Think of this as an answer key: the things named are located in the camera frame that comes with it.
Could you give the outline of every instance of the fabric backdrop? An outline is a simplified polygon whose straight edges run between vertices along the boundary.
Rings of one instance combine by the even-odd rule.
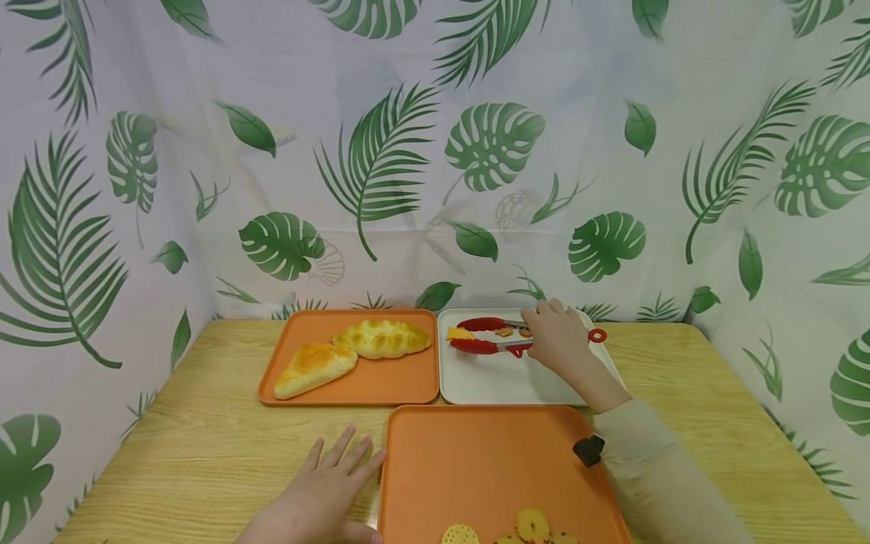
[[[544,297],[700,327],[870,530],[866,1],[5,9],[0,544],[210,315]]]

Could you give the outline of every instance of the triangular pastry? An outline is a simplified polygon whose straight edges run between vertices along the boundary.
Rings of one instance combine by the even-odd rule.
[[[304,344],[275,382],[275,398],[287,400],[341,378],[357,365],[357,354],[332,344]]]
[[[397,359],[422,352],[432,345],[432,339],[404,321],[366,319],[333,336],[332,343],[352,349],[366,359]]]

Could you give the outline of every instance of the small food piece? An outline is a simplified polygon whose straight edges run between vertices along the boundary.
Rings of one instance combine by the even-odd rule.
[[[447,327],[447,339],[455,340],[455,339],[467,339],[474,340],[477,337],[474,336],[474,332],[466,331],[466,329],[461,326],[448,326]]]
[[[444,531],[441,544],[480,544],[478,534],[465,523],[456,523]]]
[[[332,343],[352,349],[366,359],[398,359],[422,352],[432,345],[432,339],[404,321],[365,319],[333,336]]]
[[[526,544],[546,544],[550,540],[550,523],[534,508],[523,508],[517,514],[517,535]]]
[[[287,400],[339,379],[357,365],[357,354],[331,344],[303,344],[278,376],[275,398]]]
[[[579,544],[577,539],[568,533],[554,534],[550,539],[550,544]]]

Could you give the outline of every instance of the hand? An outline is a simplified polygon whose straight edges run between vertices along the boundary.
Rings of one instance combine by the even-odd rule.
[[[631,395],[589,348],[589,332],[580,314],[566,311],[558,299],[541,300],[520,315],[532,332],[529,357],[568,382],[595,413],[619,406]]]
[[[236,544],[381,544],[377,531],[347,519],[359,490],[386,456],[381,449],[358,467],[371,437],[345,455],[355,432],[353,425],[347,427],[322,460],[324,441],[318,439],[290,485],[257,514]]]

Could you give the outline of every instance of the wooden table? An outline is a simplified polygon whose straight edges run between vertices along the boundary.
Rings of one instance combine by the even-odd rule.
[[[318,436],[334,440],[353,422],[381,444],[389,408],[259,404],[283,325],[211,322],[56,543],[229,543]],[[631,393],[675,430],[757,542],[867,542],[700,332],[636,323],[607,331]],[[374,519],[376,492],[371,481],[351,515]]]

